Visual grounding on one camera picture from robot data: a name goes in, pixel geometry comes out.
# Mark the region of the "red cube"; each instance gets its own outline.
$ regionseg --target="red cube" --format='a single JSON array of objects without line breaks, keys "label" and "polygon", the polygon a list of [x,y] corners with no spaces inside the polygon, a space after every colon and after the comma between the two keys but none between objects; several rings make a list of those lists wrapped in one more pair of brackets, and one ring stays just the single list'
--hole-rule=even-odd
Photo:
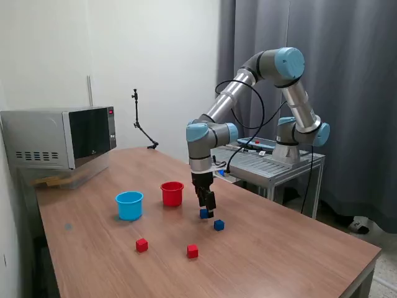
[{"label": "red cube", "polygon": [[148,250],[148,242],[144,238],[137,240],[135,244],[136,250],[140,253]]},{"label": "red cube", "polygon": [[187,257],[189,259],[194,259],[199,256],[199,249],[196,244],[191,244],[187,246]]}]

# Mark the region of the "blue cube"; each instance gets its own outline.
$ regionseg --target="blue cube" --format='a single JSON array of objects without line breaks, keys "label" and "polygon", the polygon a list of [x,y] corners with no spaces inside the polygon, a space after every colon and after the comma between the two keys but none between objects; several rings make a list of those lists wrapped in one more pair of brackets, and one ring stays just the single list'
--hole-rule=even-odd
[{"label": "blue cube", "polygon": [[208,210],[207,209],[200,209],[200,218],[207,219],[208,218]]},{"label": "blue cube", "polygon": [[218,219],[213,222],[213,228],[217,231],[222,231],[225,228],[225,223],[222,220]]}]

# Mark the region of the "microwave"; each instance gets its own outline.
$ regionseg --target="microwave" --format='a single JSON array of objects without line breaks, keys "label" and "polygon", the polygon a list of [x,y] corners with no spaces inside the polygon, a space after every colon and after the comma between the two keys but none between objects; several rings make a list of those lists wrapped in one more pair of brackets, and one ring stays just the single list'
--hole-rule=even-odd
[{"label": "microwave", "polygon": [[11,166],[76,169],[116,147],[113,107],[0,112]]}]

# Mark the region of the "white wall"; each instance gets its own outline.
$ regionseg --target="white wall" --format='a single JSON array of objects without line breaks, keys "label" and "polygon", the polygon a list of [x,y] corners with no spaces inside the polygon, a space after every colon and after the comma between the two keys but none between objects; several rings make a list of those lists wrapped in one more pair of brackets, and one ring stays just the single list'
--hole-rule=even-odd
[{"label": "white wall", "polygon": [[[5,106],[0,81],[0,109]],[[16,202],[0,131],[0,297],[21,297],[21,260],[16,223],[19,215],[16,214],[18,210],[15,210]]]},{"label": "white wall", "polygon": [[10,109],[114,105],[118,148],[187,161],[185,126],[214,100],[219,0],[2,0],[0,79]]},{"label": "white wall", "polygon": [[185,127],[214,101],[218,0],[88,0],[94,104],[115,106],[118,148],[151,145],[187,161]]},{"label": "white wall", "polygon": [[0,0],[0,79],[10,109],[88,106],[83,0]]}]

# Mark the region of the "red cup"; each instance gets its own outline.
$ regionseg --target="red cup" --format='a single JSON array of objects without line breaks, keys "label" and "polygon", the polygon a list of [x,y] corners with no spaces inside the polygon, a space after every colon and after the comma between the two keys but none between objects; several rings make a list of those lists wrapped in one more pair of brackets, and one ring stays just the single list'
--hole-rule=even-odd
[{"label": "red cup", "polygon": [[161,190],[163,191],[163,204],[170,207],[181,205],[184,187],[182,183],[176,181],[163,183],[161,185]]}]

